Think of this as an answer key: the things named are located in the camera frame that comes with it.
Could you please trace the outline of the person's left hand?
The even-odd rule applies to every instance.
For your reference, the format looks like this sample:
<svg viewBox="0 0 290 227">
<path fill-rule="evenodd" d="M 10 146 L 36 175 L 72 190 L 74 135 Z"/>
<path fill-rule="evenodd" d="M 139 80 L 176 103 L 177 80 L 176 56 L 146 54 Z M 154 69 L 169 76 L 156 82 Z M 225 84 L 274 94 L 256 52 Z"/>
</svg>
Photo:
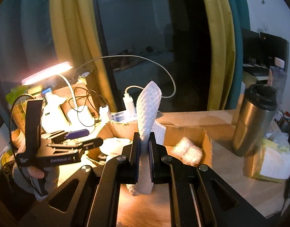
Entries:
<svg viewBox="0 0 290 227">
<path fill-rule="evenodd" d="M 38 169 L 37 167 L 35 166 L 28 166 L 27 167 L 27 172 L 28 172 L 28 175 L 32 178 L 35 178 L 35 179 L 43 179 L 45 178 L 45 173 Z"/>
</svg>

